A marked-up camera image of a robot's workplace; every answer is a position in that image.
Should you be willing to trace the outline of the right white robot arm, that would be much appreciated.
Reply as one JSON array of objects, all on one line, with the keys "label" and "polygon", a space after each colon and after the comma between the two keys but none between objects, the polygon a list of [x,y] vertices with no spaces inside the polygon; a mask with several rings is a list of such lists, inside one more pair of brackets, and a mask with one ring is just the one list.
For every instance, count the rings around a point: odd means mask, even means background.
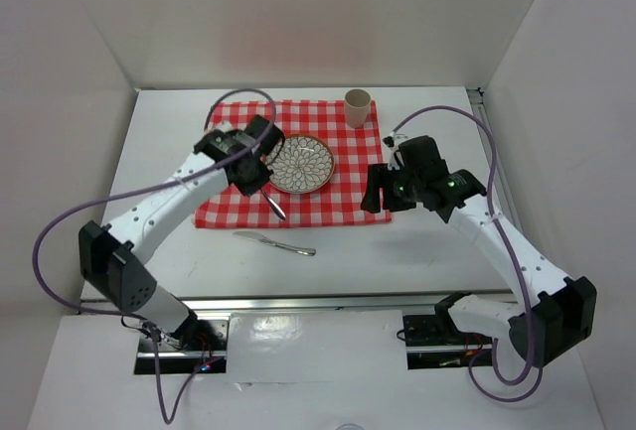
[{"label": "right white robot arm", "polygon": [[518,302],[497,303],[454,293],[436,305],[433,330],[446,343],[465,334],[507,340],[543,368],[586,340],[597,290],[547,260],[489,202],[486,188],[465,169],[450,172],[429,136],[395,146],[388,163],[368,168],[363,211],[377,214],[423,206],[468,239],[505,280]]}]

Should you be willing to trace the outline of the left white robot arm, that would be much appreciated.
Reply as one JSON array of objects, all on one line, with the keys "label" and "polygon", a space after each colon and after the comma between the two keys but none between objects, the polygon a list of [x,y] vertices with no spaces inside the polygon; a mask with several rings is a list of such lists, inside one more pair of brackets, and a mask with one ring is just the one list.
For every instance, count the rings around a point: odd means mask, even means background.
[{"label": "left white robot arm", "polygon": [[198,349],[211,328],[159,285],[146,265],[172,231],[209,198],[229,187],[247,197],[259,192],[272,174],[265,159],[283,142],[283,132],[261,115],[245,129],[218,124],[194,145],[163,190],[106,224],[91,221],[80,229],[84,280],[121,313],[155,325],[171,348]]}]

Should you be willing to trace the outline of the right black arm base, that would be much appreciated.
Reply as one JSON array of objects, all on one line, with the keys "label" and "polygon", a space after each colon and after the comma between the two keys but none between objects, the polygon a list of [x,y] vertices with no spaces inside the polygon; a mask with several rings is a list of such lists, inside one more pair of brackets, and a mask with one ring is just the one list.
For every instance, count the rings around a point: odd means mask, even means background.
[{"label": "right black arm base", "polygon": [[430,314],[405,315],[396,337],[406,347],[409,369],[491,366],[492,340],[479,334],[460,332],[450,318],[449,309],[468,293],[457,292],[434,305]]}]

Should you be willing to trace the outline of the beige paper cup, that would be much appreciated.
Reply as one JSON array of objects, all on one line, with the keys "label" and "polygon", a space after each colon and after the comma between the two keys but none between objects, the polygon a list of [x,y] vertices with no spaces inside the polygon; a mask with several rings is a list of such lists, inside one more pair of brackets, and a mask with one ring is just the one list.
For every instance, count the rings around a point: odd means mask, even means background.
[{"label": "beige paper cup", "polygon": [[359,88],[350,89],[344,98],[345,121],[349,127],[359,128],[364,125],[371,111],[370,94]]}]

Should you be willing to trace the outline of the patterned ceramic plate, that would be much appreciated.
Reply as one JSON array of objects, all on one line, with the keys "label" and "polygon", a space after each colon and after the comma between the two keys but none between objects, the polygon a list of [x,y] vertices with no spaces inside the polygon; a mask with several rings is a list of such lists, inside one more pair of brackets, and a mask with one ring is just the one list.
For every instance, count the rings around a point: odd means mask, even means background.
[{"label": "patterned ceramic plate", "polygon": [[335,170],[335,156],[318,137],[292,134],[275,146],[266,159],[269,182],[280,192],[304,195],[325,186]]}]

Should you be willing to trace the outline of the red white checkered cloth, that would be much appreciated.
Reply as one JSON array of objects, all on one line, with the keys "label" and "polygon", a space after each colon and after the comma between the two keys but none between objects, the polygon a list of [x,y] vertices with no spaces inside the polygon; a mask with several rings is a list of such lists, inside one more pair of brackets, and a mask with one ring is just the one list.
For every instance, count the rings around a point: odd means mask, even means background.
[{"label": "red white checkered cloth", "polygon": [[315,192],[290,195],[272,185],[267,193],[282,207],[286,219],[279,219],[264,197],[243,196],[231,187],[204,202],[192,218],[196,228],[297,228],[380,224],[391,214],[376,215],[361,210],[368,167],[382,163],[382,140],[377,107],[364,125],[351,128],[345,122],[343,100],[283,100],[276,103],[275,125],[287,136],[309,134],[325,142],[335,157],[330,181]]}]

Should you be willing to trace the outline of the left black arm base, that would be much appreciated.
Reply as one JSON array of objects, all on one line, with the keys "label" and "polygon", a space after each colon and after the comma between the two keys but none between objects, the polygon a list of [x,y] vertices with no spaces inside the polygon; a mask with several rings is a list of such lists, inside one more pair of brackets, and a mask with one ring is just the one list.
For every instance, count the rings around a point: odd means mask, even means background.
[{"label": "left black arm base", "polygon": [[135,375],[155,373],[154,349],[158,352],[162,375],[186,375],[195,369],[200,374],[220,374],[227,370],[228,318],[202,320],[186,344],[163,332],[159,332],[158,343],[154,344],[148,325],[126,318],[121,318],[120,324],[139,334]]}]

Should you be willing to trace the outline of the silver fork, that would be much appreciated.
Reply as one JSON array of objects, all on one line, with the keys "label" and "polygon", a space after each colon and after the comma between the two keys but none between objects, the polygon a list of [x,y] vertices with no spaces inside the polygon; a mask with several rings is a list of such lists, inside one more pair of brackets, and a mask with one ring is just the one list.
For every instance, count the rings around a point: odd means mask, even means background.
[{"label": "silver fork", "polygon": [[267,202],[269,208],[274,212],[274,214],[280,220],[287,220],[287,216],[284,210],[265,190],[261,190],[260,194],[262,195],[263,199]]}]

